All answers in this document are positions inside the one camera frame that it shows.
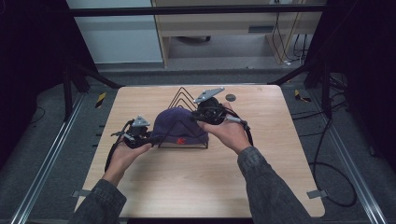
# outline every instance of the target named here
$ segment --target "small round object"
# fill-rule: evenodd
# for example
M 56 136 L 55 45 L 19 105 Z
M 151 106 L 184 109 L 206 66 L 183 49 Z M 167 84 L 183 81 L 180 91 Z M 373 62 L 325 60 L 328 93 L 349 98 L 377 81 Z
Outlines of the small round object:
M 225 99 L 226 99 L 228 102 L 234 102 L 234 101 L 236 100 L 236 96 L 235 96 L 234 94 L 227 94 L 227 95 L 225 96 Z

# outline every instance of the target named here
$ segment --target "aluminum rail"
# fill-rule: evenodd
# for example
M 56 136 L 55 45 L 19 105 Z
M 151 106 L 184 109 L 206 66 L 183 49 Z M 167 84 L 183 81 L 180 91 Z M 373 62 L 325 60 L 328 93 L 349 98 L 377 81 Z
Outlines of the aluminum rail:
M 61 130 L 58 132 L 58 135 L 56 136 L 49 150 L 49 153 L 47 154 L 46 159 L 44 159 L 40 167 L 40 170 L 35 176 L 35 180 L 30 186 L 25 197 L 23 198 L 23 201 L 21 202 L 20 206 L 18 207 L 17 211 L 12 217 L 10 223 L 22 224 L 25 223 L 27 218 L 29 217 L 32 208 L 35 205 L 35 201 L 37 200 L 38 195 L 43 189 L 44 184 L 46 183 L 46 180 L 50 174 L 50 171 L 52 170 L 53 164 L 58 158 L 59 152 L 61 151 L 62 146 L 64 145 L 64 141 L 73 126 L 78 111 L 81 108 L 81 103 L 82 100 L 84 99 L 84 96 L 85 96 L 84 93 L 78 94 L 77 99 L 73 106 L 74 107 L 73 113 L 71 114 L 70 118 L 67 121 L 65 121 L 64 124 L 62 125 Z
M 317 105 L 317 108 L 321 108 L 319 105 L 319 97 L 318 95 L 311 91 L 311 95 L 313 96 L 312 99 L 314 103 Z M 321 114 L 324 122 L 326 123 L 327 117 L 324 114 Z M 350 179 L 350 182 L 356 189 L 356 193 L 361 201 L 361 205 L 363 206 L 364 210 L 368 218 L 373 224 L 386 224 L 388 223 L 384 217 L 384 214 L 381 211 L 378 203 L 375 200 L 373 193 L 370 191 L 367 183 L 365 182 L 364 178 L 361 175 L 361 172 L 358 169 L 358 166 L 352 160 L 351 156 L 349 155 L 346 146 L 344 145 L 340 135 L 338 134 L 337 130 L 334 126 L 329 129 L 330 138 L 334 143 L 335 151 L 338 154 L 338 157 L 343 164 L 346 173 Z

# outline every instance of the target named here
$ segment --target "camera rig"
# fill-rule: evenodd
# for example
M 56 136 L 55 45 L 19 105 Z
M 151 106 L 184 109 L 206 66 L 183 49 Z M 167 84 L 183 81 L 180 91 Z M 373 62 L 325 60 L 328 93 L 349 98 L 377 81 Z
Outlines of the camera rig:
M 116 143 L 113 144 L 113 146 L 110 149 L 110 152 L 108 153 L 105 171 L 107 170 L 108 165 L 111 162 L 111 157 L 113 156 L 113 153 L 117 148 L 117 145 L 122 141 L 131 149 L 142 147 L 147 143 L 150 143 L 152 146 L 154 146 L 162 141 L 161 137 L 150 137 L 151 132 L 148 132 L 148 126 L 149 126 L 148 121 L 146 121 L 142 116 L 137 116 L 136 119 L 132 119 L 126 122 L 126 124 L 122 128 L 122 131 L 111 134 L 111 136 L 116 135 L 118 138 Z
M 219 125 L 225 119 L 240 123 L 245 132 L 247 133 L 247 139 L 253 146 L 253 138 L 251 136 L 248 122 L 239 118 L 239 116 L 230 108 L 227 108 L 219 103 L 214 97 L 216 94 L 224 91 L 224 87 L 203 91 L 201 95 L 194 100 L 198 107 L 195 111 L 191 112 L 191 118 L 193 120 L 203 121 L 212 125 Z

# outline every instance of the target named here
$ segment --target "wooden table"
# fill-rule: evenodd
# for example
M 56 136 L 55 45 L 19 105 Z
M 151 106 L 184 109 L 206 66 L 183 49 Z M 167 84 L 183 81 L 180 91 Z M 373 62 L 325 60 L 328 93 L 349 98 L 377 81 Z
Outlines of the wooden table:
M 316 186 L 278 86 L 233 85 L 216 96 L 226 102 L 234 94 L 233 110 L 247 120 L 255 146 L 286 181 L 312 217 L 324 215 L 320 198 L 309 199 Z M 127 120 L 142 115 L 151 123 L 171 103 L 180 87 L 124 87 L 115 99 L 84 189 L 92 189 L 102 177 L 112 133 Z M 184 86 L 194 97 L 219 86 Z M 127 197 L 121 217 L 251 217 L 246 182 L 237 156 L 215 136 L 209 148 L 157 148 L 134 161 L 119 184 Z

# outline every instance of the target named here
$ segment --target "gray carpet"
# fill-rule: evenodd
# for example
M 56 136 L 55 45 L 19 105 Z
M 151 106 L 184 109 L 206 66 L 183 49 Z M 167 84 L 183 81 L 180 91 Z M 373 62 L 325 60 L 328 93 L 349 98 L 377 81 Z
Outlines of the gray carpet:
M 266 83 L 286 75 L 292 68 L 275 69 L 239 67 L 231 69 L 184 70 L 168 68 L 162 71 L 136 71 L 130 73 L 103 74 L 105 77 L 128 86 L 135 85 L 188 85 L 188 84 L 234 84 Z M 82 108 L 68 135 L 64 147 L 49 174 L 49 178 L 39 195 L 29 219 L 67 220 L 73 214 L 77 199 L 70 197 L 74 189 L 81 189 L 92 162 L 95 145 L 98 144 L 103 125 L 117 91 L 102 83 L 88 78 L 92 87 L 84 96 Z M 304 76 L 299 76 L 283 87 L 285 99 L 291 114 L 306 111 L 318 111 L 314 103 L 296 100 L 294 89 L 301 88 Z M 106 98 L 101 108 L 95 108 L 98 95 L 105 91 Z M 309 92 L 301 90 L 308 97 Z M 18 208 L 26 191 L 35 178 L 41 162 L 45 159 L 50 146 L 60 130 L 64 118 L 63 88 L 56 86 L 43 92 L 37 99 L 37 109 L 32 123 L 25 131 L 21 141 L 0 172 L 0 220 L 7 223 Z M 342 102 L 343 96 L 334 98 L 334 104 Z M 388 223 L 396 223 L 396 174 L 386 161 L 369 154 L 367 143 L 359 126 L 346 111 L 340 107 L 333 112 L 333 122 L 337 131 L 361 170 L 370 190 L 374 194 Z M 292 115 L 294 118 L 306 114 Z M 295 120 L 299 135 L 322 132 L 325 123 L 319 116 Z M 320 135 L 301 136 L 301 143 L 308 161 L 314 159 Z M 326 133 L 318 156 L 319 161 L 327 162 L 344 171 L 334 145 Z M 318 183 L 326 189 L 331 198 L 339 203 L 348 203 L 352 199 L 352 190 L 343 177 L 327 167 L 317 167 Z M 360 201 L 352 207 L 344 208 L 323 199 L 326 208 L 324 217 L 317 223 L 371 223 Z

